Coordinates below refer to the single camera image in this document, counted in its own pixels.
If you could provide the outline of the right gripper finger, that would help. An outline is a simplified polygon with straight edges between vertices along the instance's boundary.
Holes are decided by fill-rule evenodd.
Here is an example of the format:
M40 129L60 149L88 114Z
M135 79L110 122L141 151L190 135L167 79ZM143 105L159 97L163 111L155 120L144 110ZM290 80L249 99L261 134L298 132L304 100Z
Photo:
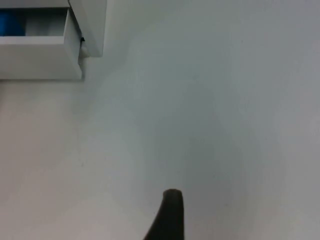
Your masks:
M184 199L178 189L167 189L145 240L184 240Z

